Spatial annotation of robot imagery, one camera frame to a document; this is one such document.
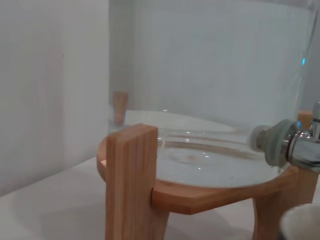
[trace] chrome faucet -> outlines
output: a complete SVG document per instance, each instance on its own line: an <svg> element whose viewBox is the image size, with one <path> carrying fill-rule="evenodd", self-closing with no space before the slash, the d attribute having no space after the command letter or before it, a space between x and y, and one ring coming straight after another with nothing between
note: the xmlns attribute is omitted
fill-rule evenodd
<svg viewBox="0 0 320 240"><path fill-rule="evenodd" d="M320 102L313 107L309 130L296 122L283 120L251 135L253 148L265 154L271 166L283 168L288 162L320 174Z"/></svg>

